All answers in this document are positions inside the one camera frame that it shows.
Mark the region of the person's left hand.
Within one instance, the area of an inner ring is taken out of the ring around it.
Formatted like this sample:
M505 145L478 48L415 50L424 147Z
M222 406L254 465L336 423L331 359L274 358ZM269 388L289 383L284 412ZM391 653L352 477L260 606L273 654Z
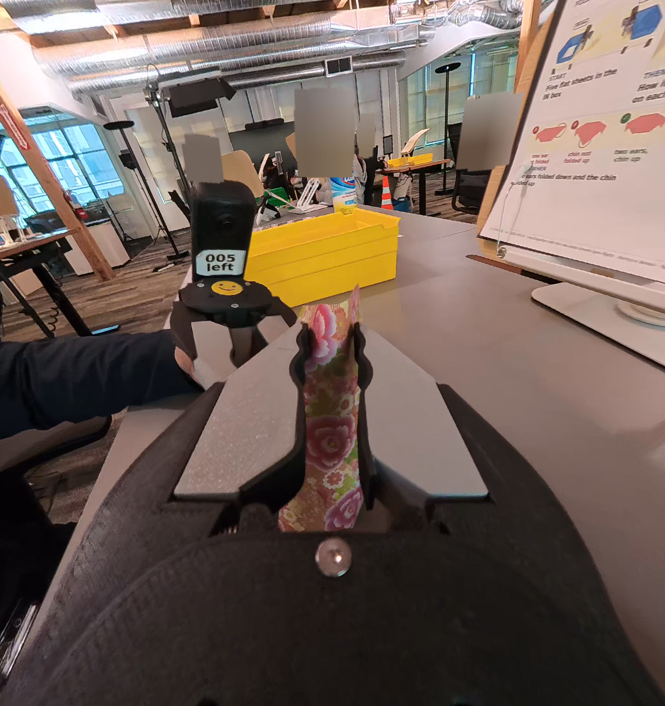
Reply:
M179 346L175 346L174 358L179 369L184 372L184 374L189 378L189 380L194 383L198 389L204 391L204 385L199 382L199 379L196 375L194 363L188 356L188 354L184 350L182 350Z

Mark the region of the tall black floor lamp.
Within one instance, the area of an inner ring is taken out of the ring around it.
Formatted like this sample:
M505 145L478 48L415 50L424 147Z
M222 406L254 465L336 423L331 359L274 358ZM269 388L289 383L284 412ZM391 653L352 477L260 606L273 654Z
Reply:
M442 188L434 191L437 196L444 196L449 194L448 189L448 165L449 165L449 128L448 128L448 118L449 118L449 75L452 72L461 68L462 63L458 60L445 63L435 69L435 74L444 75L444 119L443 119L443 164L442 164Z

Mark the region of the light wooden chair back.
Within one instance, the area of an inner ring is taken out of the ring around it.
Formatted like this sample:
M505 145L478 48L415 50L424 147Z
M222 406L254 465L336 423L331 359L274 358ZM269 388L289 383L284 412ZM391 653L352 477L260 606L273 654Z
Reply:
M245 184L252 191L255 199L264 196L264 185L259 177L257 169L246 151L235 150L230 153L223 153L221 161L223 180Z

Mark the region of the yellow plastic tray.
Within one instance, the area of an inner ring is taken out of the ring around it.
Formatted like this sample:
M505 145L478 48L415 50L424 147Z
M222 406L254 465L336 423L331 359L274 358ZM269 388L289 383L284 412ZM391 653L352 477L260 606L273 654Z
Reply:
M310 244L337 235L360 234L366 228L381 228L382 234L399 232L400 218L386 210L355 208L351 213L329 213L284 222L252 232L249 257L257 257Z
M246 278L273 286L285 280L337 268L350 286L367 287L395 277L399 237L374 239L327 238L293 248L254 254L249 258Z
M398 254L387 252L363 259L334 266L318 272L286 277L274 282L271 277L256 276L254 280L266 286L290 307L321 298L343 295L356 286L367 287L394 280L398 271Z

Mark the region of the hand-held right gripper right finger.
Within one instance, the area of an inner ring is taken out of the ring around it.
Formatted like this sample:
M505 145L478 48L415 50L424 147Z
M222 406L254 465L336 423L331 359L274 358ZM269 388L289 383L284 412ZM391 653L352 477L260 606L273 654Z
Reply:
M365 505L429 510L438 503L487 499L488 489L434 378L358 322L353 348Z

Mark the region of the silver air duct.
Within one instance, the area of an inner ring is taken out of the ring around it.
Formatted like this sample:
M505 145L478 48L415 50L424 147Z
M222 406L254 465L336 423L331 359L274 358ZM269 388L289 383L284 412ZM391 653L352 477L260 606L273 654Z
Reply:
M73 95L129 93L177 79L380 50L420 41L418 21L392 22L386 6L163 30L33 50L38 66Z

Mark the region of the black mesh office chair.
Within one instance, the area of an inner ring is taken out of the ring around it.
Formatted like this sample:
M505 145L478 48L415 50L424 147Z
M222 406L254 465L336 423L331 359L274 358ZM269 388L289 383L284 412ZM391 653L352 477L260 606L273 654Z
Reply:
M452 208L461 213L480 213L492 170L456 169Z

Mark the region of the floral origami paper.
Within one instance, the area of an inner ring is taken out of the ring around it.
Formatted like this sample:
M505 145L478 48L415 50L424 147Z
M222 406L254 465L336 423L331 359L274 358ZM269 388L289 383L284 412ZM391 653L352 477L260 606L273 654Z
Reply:
M363 504L360 481L361 387L353 326L361 321L360 287L339 304L305 305L310 333L305 360L305 471L300 490L278 515L281 532L352 528Z

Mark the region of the white stand base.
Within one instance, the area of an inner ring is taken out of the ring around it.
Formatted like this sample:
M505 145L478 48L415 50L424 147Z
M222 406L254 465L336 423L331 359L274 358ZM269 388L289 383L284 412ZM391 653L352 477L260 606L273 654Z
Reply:
M538 287L531 298L665 368L665 312L572 283Z

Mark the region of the black studio light panel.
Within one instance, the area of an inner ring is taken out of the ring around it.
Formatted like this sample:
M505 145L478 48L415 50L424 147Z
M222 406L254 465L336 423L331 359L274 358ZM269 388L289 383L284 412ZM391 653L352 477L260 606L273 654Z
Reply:
M168 87L170 116L178 118L215 109L220 99L231 101L235 93L236 88L222 77L170 85Z

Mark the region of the person's left forearm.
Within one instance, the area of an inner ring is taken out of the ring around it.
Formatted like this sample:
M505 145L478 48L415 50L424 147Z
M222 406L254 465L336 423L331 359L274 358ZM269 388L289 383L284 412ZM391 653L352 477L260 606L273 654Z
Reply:
M201 392L168 330L0 341L0 440Z

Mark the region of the disinfectant wipes canister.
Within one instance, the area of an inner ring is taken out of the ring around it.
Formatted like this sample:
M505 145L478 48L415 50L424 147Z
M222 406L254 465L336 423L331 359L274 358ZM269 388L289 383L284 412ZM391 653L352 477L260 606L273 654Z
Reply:
M334 211L351 214L357 206L355 176L329 177L329 185Z

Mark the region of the wooden desk with black legs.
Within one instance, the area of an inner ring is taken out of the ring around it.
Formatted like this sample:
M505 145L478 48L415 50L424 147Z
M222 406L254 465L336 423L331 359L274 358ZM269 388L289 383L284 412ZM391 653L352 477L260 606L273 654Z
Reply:
M93 333L45 267L45 262L49 258L69 249L69 243L67 240L69 234L72 234L71 230L62 230L57 234L40 234L29 237L24 242L14 242L0 248L0 281L4 282L15 296L21 307L21 312L29 316L47 338L54 338L53 329L39 316L25 296L20 293L19 288L13 283L11 277L30 269L37 276L40 287L48 293L74 333L78 336L91 336Z

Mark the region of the wooden support post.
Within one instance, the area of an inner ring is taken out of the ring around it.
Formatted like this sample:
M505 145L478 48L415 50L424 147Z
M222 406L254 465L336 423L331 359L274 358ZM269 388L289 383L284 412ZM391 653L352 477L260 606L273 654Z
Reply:
M72 208L63 186L57 179L54 171L49 166L45 156L39 150L34 137L32 136L23 116L9 97L9 93L0 82L0 121L8 131L21 155L24 156L29 169L44 189L47 196L53 204L57 214L63 220L68 233L74 238L81 252L88 261L93 273L101 280L107 281L115 277L109 261L100 249L97 242Z

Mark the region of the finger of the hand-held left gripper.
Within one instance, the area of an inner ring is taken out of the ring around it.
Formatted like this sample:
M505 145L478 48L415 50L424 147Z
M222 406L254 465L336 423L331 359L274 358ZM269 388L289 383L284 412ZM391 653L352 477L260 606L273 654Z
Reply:
M269 345L294 351L299 334L298 315L284 301L273 301L254 329L254 353Z
M193 360L194 378L198 384L208 389L215 383L226 382L236 372L231 359L232 340L226 325L213 321L192 322L196 344Z

